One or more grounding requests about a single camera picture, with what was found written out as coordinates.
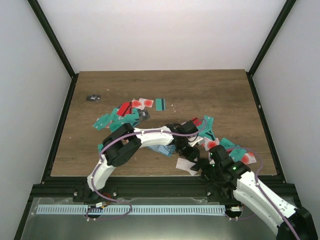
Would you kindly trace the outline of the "light blue card holder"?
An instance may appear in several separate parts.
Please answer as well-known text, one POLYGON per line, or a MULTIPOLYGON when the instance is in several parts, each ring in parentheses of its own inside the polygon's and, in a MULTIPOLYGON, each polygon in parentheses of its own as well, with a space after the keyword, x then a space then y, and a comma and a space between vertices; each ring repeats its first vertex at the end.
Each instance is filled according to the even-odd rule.
POLYGON ((171 157, 176 153, 176 147, 173 145, 151 145, 147 148, 167 157, 171 157))

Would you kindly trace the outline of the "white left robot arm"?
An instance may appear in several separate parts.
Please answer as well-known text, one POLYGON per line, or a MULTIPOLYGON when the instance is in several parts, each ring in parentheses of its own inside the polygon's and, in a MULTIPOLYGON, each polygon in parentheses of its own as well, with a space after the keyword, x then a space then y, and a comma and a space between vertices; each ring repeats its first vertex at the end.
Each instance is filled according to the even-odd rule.
POLYGON ((173 145, 177 153, 190 162, 199 160, 200 152, 195 145, 206 123, 202 123, 201 126, 202 128, 198 128, 191 120, 184 124, 173 123, 149 129, 132 127, 129 123, 121 125, 103 140, 99 161, 87 176, 85 197, 91 202, 97 202, 114 169, 126 164, 141 148, 173 145))

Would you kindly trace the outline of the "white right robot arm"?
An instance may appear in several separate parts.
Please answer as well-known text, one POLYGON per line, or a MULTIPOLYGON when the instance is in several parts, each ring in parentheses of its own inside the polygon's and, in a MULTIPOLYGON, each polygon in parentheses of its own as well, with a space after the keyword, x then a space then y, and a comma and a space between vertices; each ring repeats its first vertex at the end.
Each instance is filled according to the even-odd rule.
POLYGON ((275 234, 278 240, 317 240, 311 213, 287 202, 243 162, 234 161, 227 150, 216 145, 209 158, 198 160, 202 177, 214 184, 229 202, 237 200, 247 206, 275 234))

